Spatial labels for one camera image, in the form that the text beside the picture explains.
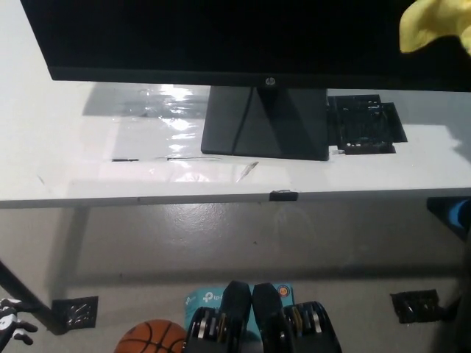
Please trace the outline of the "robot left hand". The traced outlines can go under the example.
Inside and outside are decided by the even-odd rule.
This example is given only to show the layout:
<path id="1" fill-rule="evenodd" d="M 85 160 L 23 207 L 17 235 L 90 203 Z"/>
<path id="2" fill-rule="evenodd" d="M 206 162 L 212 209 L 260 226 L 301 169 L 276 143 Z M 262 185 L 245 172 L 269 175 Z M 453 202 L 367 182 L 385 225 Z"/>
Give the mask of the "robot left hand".
<path id="1" fill-rule="evenodd" d="M 21 341 L 27 346 L 33 344 L 29 333 L 37 332 L 38 327 L 21 320 L 18 314 L 35 313 L 38 310 L 38 306 L 21 300 L 8 298 L 1 300 L 1 352 L 11 340 Z"/>

